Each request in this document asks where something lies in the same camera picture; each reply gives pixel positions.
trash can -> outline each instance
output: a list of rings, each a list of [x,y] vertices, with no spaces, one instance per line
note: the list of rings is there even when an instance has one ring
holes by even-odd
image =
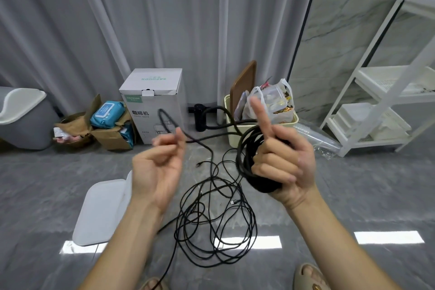
[[[0,138],[23,149],[50,146],[59,117],[46,96],[39,89],[0,87]]]

tangled cable on floor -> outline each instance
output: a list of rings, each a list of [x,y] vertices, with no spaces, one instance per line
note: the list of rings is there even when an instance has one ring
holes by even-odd
[[[245,133],[242,133],[237,125],[256,122],[256,120],[248,119],[234,121],[231,113],[226,108],[221,106],[204,110],[202,117],[205,118],[207,113],[214,112],[216,110],[223,110],[230,118],[230,124],[206,126],[206,128],[213,130],[234,126],[236,132],[219,133],[200,139],[195,139],[189,134],[185,133],[185,135],[190,139],[190,141],[186,141],[186,143],[198,143],[210,152],[210,161],[205,160],[196,165],[199,167],[204,163],[209,163],[210,175],[208,178],[196,183],[187,190],[180,200],[180,212],[178,213],[178,216],[173,218],[158,231],[158,233],[160,233],[173,222],[176,222],[174,231],[175,246],[171,259],[163,276],[152,290],[155,290],[166,276],[169,268],[171,267],[177,247],[182,249],[191,263],[204,268],[215,267],[222,264],[233,264],[242,259],[242,257],[249,252],[257,237],[257,223],[255,220],[255,214],[243,194],[241,186],[242,178],[246,178],[255,189],[263,193],[272,192],[280,187],[280,183],[256,176],[251,172],[251,166],[254,164],[253,157],[255,156],[258,147],[264,141],[263,134],[258,126],[253,126]],[[167,120],[171,121],[175,127],[178,127],[178,124],[171,118],[171,116],[168,115],[166,111],[159,109],[158,117],[160,119],[160,123],[168,133],[171,131],[167,128],[163,116],[165,116]],[[231,134],[241,136],[238,148],[231,148],[227,150],[222,156],[222,160],[219,163],[215,163],[215,154],[213,150],[202,141]],[[237,151],[236,161],[225,159],[226,154],[232,150]],[[231,176],[231,174],[228,172],[225,166],[226,163],[234,163],[236,165],[236,169],[239,173],[236,178]],[[223,166],[231,180],[219,177],[219,166]],[[211,217],[211,194],[216,192],[227,199],[227,204],[219,216]],[[246,222],[246,232],[244,234],[244,238],[240,243],[226,243],[222,239],[225,227],[237,212],[242,213]],[[199,231],[200,226],[208,228],[211,244],[211,246],[208,248],[199,247],[198,244],[193,243],[193,237],[196,232]]]

blue package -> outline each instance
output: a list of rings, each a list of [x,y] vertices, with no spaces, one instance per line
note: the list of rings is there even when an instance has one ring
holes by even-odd
[[[90,118],[90,124],[97,128],[115,127],[115,122],[122,116],[125,107],[122,102],[106,101]]]
[[[134,133],[133,133],[133,126],[131,126],[131,123],[125,122],[124,126],[121,128],[119,133],[125,139],[125,141],[128,142],[130,148],[133,148]]]

shelving rack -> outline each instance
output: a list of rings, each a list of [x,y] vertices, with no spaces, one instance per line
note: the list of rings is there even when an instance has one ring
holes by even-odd
[[[340,157],[344,157],[350,149],[359,147],[400,144],[401,146],[396,149],[396,151],[399,151],[427,128],[435,124],[434,112],[432,117],[423,122],[418,129],[407,137],[393,140],[374,140],[369,135],[375,128],[378,119],[389,107],[405,103],[435,102],[435,71],[428,67],[435,60],[435,36],[410,65],[367,67],[399,9],[435,20],[435,0],[396,0],[322,122],[321,128],[328,124],[329,129],[343,145],[338,154]],[[334,122],[333,112],[354,80],[356,84],[378,101],[378,104],[370,110],[364,121],[351,128],[350,136],[346,137],[342,129]]]

floor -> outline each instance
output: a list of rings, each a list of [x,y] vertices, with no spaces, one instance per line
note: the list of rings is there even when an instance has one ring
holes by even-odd
[[[226,138],[211,139],[208,144],[218,160],[229,149]],[[148,148],[138,145],[133,151],[114,153],[94,144],[75,153],[54,146],[40,152],[0,152],[0,289],[75,289],[101,251],[95,247],[89,253],[60,253],[65,241],[71,240],[87,190],[99,181],[125,178],[132,156]],[[188,145],[180,186],[165,220],[177,215],[187,188],[207,176],[205,166],[195,168],[207,157],[204,148]],[[404,289],[434,289],[433,132],[401,153],[389,148],[358,150],[345,158],[317,156],[317,163],[318,187],[349,232],[419,232],[422,244],[364,248]],[[245,181],[242,186],[256,215],[258,235],[279,236],[282,249],[252,249],[234,265],[210,269],[195,267],[178,249],[166,279],[172,289],[291,289],[295,267],[314,262],[283,208]],[[243,219],[237,216],[227,235],[243,233]],[[201,243],[206,237],[200,232],[196,241]],[[164,272],[173,244],[173,228],[169,227],[156,238],[144,277]]]

